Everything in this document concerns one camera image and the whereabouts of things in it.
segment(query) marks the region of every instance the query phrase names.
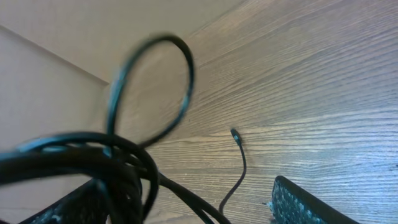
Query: thin black wire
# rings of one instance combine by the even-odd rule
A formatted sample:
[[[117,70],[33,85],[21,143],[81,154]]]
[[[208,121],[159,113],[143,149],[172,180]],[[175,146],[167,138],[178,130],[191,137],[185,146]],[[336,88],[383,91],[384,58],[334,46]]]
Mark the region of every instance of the thin black wire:
[[[118,106],[131,69],[147,49],[159,42],[171,42],[184,54],[189,71],[188,89],[177,117],[163,131],[137,145],[114,133]],[[137,223],[137,220],[142,223],[154,204],[159,185],[162,185],[182,199],[205,223],[213,223],[207,215],[209,214],[219,223],[229,224],[230,221],[223,215],[223,207],[243,181],[246,173],[246,159],[241,139],[236,130],[231,130],[231,133],[241,150],[244,170],[241,178],[220,204],[219,210],[185,187],[160,174],[154,160],[144,150],[166,136],[181,121],[192,97],[194,76],[193,57],[182,39],[174,35],[161,35],[147,41],[127,60],[118,79],[113,84],[109,100],[106,134],[94,132],[66,133],[21,144],[17,146],[17,152],[0,155],[0,185],[55,175],[78,173],[90,175],[97,180],[98,188],[108,205],[113,224],[127,223],[127,220],[130,223]],[[102,144],[104,148],[109,149],[110,155],[105,154],[101,147],[90,146],[90,143]],[[142,185],[140,178],[147,179],[150,182],[149,194],[143,205],[141,203]],[[118,183],[117,186],[129,198],[137,200],[134,206],[130,207],[132,212],[129,217],[121,217],[122,213],[118,210],[120,209],[118,207],[120,201],[115,201],[108,183]]]

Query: wooden floor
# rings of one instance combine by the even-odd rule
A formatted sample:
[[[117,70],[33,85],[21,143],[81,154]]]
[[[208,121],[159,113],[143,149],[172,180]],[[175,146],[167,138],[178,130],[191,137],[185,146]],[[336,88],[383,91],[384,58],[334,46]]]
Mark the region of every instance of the wooden floor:
[[[398,223],[396,0],[243,1],[186,37],[193,103],[149,149],[160,170],[233,223],[268,223],[284,175],[361,223]],[[175,116],[187,82],[180,52],[155,49],[129,84],[119,132],[141,141]],[[148,223],[200,223],[161,189]]]

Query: blurry black cable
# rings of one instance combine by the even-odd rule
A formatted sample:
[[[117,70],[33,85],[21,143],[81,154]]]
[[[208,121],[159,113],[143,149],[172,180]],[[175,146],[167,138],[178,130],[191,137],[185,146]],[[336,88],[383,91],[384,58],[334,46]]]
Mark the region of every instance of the blurry black cable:
[[[189,72],[188,88],[177,117],[154,137],[140,144],[134,144],[115,134],[118,106],[131,69],[147,49],[159,42],[171,42],[184,54]],[[90,175],[97,180],[98,189],[106,201],[113,224],[143,223],[154,204],[159,185],[162,185],[182,199],[205,223],[213,223],[207,214],[219,223],[230,223],[223,215],[223,207],[246,173],[246,159],[236,130],[232,129],[231,133],[241,150],[244,170],[241,178],[220,204],[219,210],[185,187],[160,174],[154,160],[145,151],[146,147],[171,132],[183,118],[192,97],[194,76],[192,54],[182,39],[174,35],[161,35],[148,40],[129,57],[121,69],[120,76],[113,83],[106,134],[74,132],[42,137],[21,144],[17,146],[17,152],[1,154],[0,185],[55,175]],[[108,149],[110,154],[104,153],[103,148]],[[150,182],[149,194],[143,204],[140,178]]]

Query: black cable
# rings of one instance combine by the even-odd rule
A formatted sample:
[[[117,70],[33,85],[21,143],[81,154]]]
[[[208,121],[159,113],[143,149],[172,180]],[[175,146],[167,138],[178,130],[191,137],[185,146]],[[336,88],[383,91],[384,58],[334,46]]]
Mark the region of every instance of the black cable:
[[[175,44],[187,60],[188,89],[177,117],[154,137],[140,144],[134,144],[115,134],[118,106],[124,86],[131,69],[142,54],[155,44],[166,41]],[[181,121],[192,97],[194,74],[192,54],[182,39],[174,35],[161,35],[148,40],[127,60],[120,76],[113,84],[106,134],[75,132],[41,137],[17,146],[15,153],[0,154],[0,185],[55,175],[90,175],[107,204],[113,224],[143,223],[154,204],[159,185],[162,185],[182,199],[205,223],[213,223],[207,214],[219,223],[230,223],[223,215],[223,207],[246,173],[246,159],[236,130],[231,130],[231,133],[241,150],[244,170],[241,178],[220,204],[219,210],[160,174],[154,160],[145,151],[145,148],[162,139]],[[140,179],[147,179],[150,182],[149,194],[143,204]]]

